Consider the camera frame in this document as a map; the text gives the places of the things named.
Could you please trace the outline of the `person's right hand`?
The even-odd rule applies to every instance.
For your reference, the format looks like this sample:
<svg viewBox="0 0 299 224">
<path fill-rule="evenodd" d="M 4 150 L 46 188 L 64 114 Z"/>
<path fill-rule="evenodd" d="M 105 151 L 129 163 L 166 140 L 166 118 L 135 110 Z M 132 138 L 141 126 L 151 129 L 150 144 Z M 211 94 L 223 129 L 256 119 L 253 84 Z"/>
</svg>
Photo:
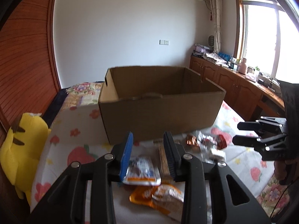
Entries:
<svg viewBox="0 0 299 224">
<path fill-rule="evenodd" d="M 286 166 L 292 164 L 291 160 L 288 161 L 275 161 L 274 162 L 274 175 L 279 181 L 282 181 L 287 176 Z"/>
</svg>

